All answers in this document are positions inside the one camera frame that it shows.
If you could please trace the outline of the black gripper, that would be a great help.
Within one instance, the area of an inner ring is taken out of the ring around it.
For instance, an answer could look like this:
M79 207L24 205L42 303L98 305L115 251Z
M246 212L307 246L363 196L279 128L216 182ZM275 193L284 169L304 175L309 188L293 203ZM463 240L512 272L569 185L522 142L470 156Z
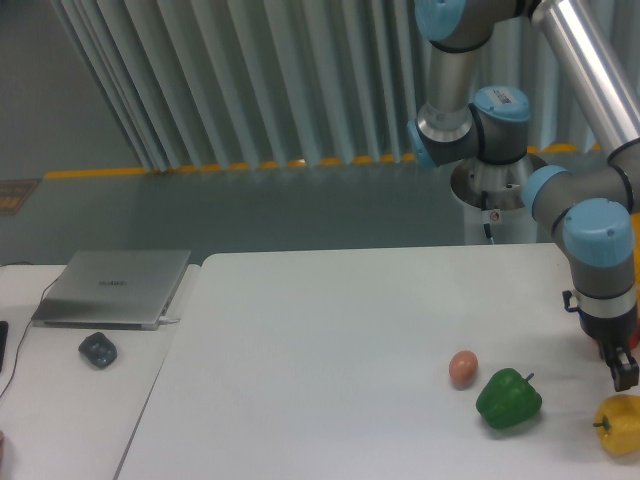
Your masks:
M593 339L600 361L609 367L615 391L627 391L639 384L639 365L631 355L632 337L638 328L637 310L617 317L597 317L581 311L582 330Z

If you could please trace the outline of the person's hand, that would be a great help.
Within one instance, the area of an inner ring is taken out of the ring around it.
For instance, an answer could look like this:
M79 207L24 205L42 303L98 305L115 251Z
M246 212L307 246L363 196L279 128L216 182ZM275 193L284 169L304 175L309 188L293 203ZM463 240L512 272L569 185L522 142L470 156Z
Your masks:
M2 462L3 462L3 459L4 459L5 440L6 440L6 437L4 435L4 432L0 431L0 464L1 465L2 465Z

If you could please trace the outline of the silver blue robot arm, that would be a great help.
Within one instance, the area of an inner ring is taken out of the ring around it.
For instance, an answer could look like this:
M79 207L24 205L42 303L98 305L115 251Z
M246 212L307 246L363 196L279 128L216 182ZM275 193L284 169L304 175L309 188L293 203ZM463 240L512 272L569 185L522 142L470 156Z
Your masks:
M525 17L563 66L607 163L576 176L557 166L533 171L521 189L531 217L566 256L573 289L565 307L594 339L616 391L635 387L639 366L635 236L639 209L639 99L584 1L418 1L420 34L432 45L427 100L407 128L417 161L436 168L475 159L521 161L530 114L524 95L505 87L468 89L479 50L495 26Z

